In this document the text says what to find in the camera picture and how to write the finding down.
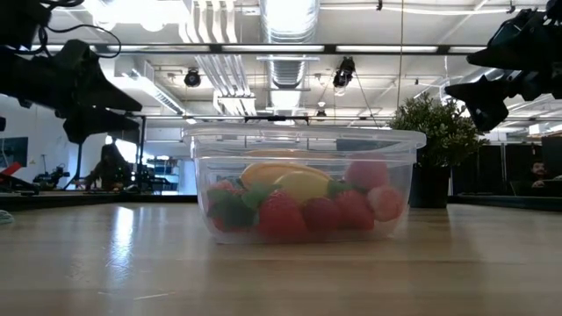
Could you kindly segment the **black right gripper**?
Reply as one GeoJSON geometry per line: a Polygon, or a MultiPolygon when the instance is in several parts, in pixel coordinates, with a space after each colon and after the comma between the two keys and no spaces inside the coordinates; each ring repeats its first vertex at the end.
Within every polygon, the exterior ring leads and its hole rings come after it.
{"type": "Polygon", "coordinates": [[[506,119],[507,97],[562,98],[562,0],[548,0],[544,12],[543,22],[533,19],[514,38],[466,56],[469,64],[502,68],[501,79],[489,81],[483,75],[477,82],[445,88],[465,103],[479,131],[489,132],[506,119]]]}

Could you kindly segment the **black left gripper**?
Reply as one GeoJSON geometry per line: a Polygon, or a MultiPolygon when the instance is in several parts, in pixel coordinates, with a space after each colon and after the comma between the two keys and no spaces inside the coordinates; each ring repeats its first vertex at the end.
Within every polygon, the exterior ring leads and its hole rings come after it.
{"type": "Polygon", "coordinates": [[[142,110],[138,101],[105,77],[99,60],[100,56],[79,39],[67,41],[57,54],[35,55],[30,60],[0,47],[0,94],[16,98],[25,108],[38,104],[53,110],[57,118],[65,119],[62,126],[68,140],[78,145],[93,134],[138,129],[137,122],[102,108],[74,112],[74,79],[76,100],[82,104],[142,110]]]}

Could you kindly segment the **pink toy peach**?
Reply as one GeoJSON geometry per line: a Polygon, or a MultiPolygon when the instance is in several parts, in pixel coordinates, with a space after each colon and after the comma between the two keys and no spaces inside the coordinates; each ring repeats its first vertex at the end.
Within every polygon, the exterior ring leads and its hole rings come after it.
{"type": "Polygon", "coordinates": [[[234,184],[227,179],[223,179],[223,180],[218,181],[217,183],[214,183],[209,188],[209,191],[228,192],[228,193],[232,193],[232,194],[235,194],[235,193],[238,192],[238,190],[234,186],[234,184]]]}
{"type": "Polygon", "coordinates": [[[355,161],[347,167],[343,179],[362,189],[371,190],[388,184],[388,167],[385,162],[355,161]]]}
{"type": "Polygon", "coordinates": [[[404,210],[405,202],[401,192],[389,185],[373,188],[367,194],[367,199],[375,220],[379,222],[397,219],[404,210]]]}

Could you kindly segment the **yellow toy banana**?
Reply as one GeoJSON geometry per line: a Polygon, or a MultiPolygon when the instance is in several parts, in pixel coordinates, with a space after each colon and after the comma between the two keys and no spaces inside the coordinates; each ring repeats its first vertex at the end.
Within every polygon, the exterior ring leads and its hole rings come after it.
{"type": "Polygon", "coordinates": [[[248,165],[241,173],[242,184],[279,184],[285,188],[297,184],[326,187],[332,177],[320,169],[306,165],[310,159],[328,158],[328,154],[310,153],[297,149],[259,149],[246,153],[250,158],[264,158],[263,162],[248,165]]]}

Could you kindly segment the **yellow toy lemon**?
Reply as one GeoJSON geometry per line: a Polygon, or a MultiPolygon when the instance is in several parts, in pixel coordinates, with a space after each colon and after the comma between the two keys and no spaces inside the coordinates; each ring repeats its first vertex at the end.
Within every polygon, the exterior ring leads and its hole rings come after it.
{"type": "Polygon", "coordinates": [[[309,171],[293,171],[277,179],[275,185],[287,192],[295,201],[306,202],[311,198],[327,195],[331,177],[309,171]]]}

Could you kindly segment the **clear plastic tupperware container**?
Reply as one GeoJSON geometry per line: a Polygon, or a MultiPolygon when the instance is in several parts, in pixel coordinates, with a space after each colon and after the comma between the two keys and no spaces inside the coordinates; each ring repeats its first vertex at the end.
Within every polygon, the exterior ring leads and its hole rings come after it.
{"type": "Polygon", "coordinates": [[[412,174],[417,150],[425,146],[424,134],[388,129],[358,129],[342,126],[274,126],[259,124],[207,123],[189,126],[184,130],[184,142],[190,148],[195,164],[198,204],[203,221],[212,237],[220,244],[289,243],[323,241],[366,241],[390,237],[407,215],[412,174]],[[254,184],[247,188],[241,180],[242,171],[264,158],[250,158],[247,152],[259,149],[297,149],[310,153],[328,154],[328,158],[310,159],[306,165],[328,173],[332,180],[327,195],[335,196],[345,190],[356,190],[366,196],[370,190],[347,183],[343,177],[347,167],[355,161],[385,162],[389,182],[401,192],[404,210],[394,220],[379,222],[368,231],[346,230],[338,227],[332,232],[312,232],[294,240],[265,238],[257,231],[260,204],[274,190],[283,190],[275,184],[254,184]],[[206,217],[207,192],[220,180],[231,181],[247,206],[256,211],[255,224],[248,231],[223,233],[206,217]]]}

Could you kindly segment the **person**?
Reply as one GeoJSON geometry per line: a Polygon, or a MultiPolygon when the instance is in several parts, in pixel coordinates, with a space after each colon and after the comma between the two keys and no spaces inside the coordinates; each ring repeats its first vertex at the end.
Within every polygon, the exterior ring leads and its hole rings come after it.
{"type": "Polygon", "coordinates": [[[101,190],[123,190],[130,185],[132,171],[129,163],[115,144],[106,144],[101,148],[100,161],[85,177],[84,186],[90,190],[92,185],[101,181],[101,190]]]}
{"type": "Polygon", "coordinates": [[[553,176],[548,172],[545,164],[541,160],[534,161],[530,167],[530,172],[523,180],[523,184],[531,189],[544,189],[546,182],[553,176]]]}

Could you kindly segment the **green plant in black pot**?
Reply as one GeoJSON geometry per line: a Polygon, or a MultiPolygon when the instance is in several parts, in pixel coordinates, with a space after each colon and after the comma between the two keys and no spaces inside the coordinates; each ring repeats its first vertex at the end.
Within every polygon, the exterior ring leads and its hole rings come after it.
{"type": "Polygon", "coordinates": [[[454,100],[441,102],[427,93],[404,100],[389,126],[426,135],[417,150],[409,204],[413,208],[444,208],[448,203],[451,169],[488,143],[465,108],[454,100]]]}

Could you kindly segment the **black room partition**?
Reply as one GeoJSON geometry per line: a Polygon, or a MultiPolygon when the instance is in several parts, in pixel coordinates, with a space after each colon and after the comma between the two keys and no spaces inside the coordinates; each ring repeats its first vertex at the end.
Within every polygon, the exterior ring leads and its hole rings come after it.
{"type": "Polygon", "coordinates": [[[485,145],[452,168],[451,185],[454,196],[562,198],[562,137],[485,145]],[[553,176],[544,189],[531,189],[523,184],[537,160],[543,161],[553,176]]]}

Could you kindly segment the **dark wall screen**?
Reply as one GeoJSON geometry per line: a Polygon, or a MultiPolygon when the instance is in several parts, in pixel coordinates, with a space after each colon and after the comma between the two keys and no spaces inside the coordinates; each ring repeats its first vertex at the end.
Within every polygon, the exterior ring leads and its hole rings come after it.
{"type": "Polygon", "coordinates": [[[22,167],[27,166],[28,138],[0,138],[0,169],[7,168],[18,162],[22,167]]]}

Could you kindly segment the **silver ventilation duct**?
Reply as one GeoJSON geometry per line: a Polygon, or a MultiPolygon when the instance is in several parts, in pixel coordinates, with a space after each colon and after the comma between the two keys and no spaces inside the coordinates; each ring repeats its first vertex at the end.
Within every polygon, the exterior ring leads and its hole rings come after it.
{"type": "MultiPolygon", "coordinates": [[[[268,44],[311,43],[320,13],[320,0],[259,0],[263,40],[268,44]]],[[[270,61],[274,87],[296,89],[303,81],[304,61],[270,61]]]]}

